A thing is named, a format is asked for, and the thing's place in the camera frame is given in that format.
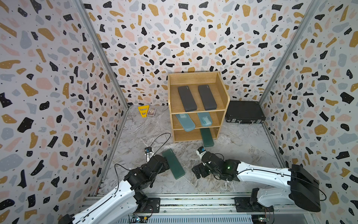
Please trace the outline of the dark green pencil case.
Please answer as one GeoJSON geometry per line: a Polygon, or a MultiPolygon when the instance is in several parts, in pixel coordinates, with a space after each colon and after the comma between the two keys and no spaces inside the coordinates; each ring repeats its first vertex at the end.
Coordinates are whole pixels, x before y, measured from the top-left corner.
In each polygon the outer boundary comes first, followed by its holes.
{"type": "Polygon", "coordinates": [[[185,175],[185,171],[172,149],[165,150],[162,155],[166,158],[169,168],[176,180],[185,175]]]}
{"type": "Polygon", "coordinates": [[[204,147],[214,146],[214,141],[213,141],[212,134],[211,134],[211,131],[209,128],[200,129],[200,134],[202,137],[204,147]]]}

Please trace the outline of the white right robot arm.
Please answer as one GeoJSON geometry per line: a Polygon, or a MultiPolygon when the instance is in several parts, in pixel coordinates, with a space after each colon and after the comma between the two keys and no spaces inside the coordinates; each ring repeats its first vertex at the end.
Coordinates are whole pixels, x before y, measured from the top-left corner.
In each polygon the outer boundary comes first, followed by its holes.
{"type": "Polygon", "coordinates": [[[252,206],[269,208],[294,204],[306,211],[321,211],[319,181],[299,165],[280,169],[260,167],[239,160],[224,160],[204,147],[197,149],[196,154],[201,163],[192,171],[198,179],[213,175],[220,181],[255,182],[270,186],[268,189],[252,189],[252,206]]]}

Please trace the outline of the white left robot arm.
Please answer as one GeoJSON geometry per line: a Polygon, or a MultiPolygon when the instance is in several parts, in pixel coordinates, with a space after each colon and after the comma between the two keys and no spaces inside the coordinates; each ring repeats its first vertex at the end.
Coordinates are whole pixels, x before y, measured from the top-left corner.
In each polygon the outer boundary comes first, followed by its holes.
{"type": "Polygon", "coordinates": [[[169,170],[166,158],[154,155],[148,163],[129,170],[124,179],[107,195],[95,202],[84,211],[70,215],[66,214],[60,224],[111,224],[120,218],[144,211],[148,197],[143,190],[152,187],[158,174],[169,170]]]}

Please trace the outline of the light teal pencil case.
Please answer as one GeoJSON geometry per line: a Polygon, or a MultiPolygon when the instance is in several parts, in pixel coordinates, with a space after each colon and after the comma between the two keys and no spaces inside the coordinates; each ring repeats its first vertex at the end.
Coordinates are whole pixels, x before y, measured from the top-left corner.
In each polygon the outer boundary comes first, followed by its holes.
{"type": "Polygon", "coordinates": [[[200,124],[202,127],[210,127],[213,124],[213,120],[210,116],[210,113],[197,113],[200,124]]]}
{"type": "Polygon", "coordinates": [[[190,132],[195,129],[196,125],[188,114],[176,114],[175,116],[186,132],[190,132]]]}

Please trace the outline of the dark grey pencil case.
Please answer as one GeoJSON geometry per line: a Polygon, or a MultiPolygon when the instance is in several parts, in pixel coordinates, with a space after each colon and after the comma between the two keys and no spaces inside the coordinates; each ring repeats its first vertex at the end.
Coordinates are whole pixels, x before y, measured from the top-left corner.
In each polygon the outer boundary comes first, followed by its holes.
{"type": "Polygon", "coordinates": [[[194,97],[190,91],[189,86],[180,86],[178,87],[178,93],[182,101],[185,112],[192,112],[197,110],[197,104],[194,100],[194,97]]]}
{"type": "Polygon", "coordinates": [[[209,85],[199,85],[198,92],[200,94],[201,101],[206,111],[217,109],[217,103],[213,97],[209,85]]]}

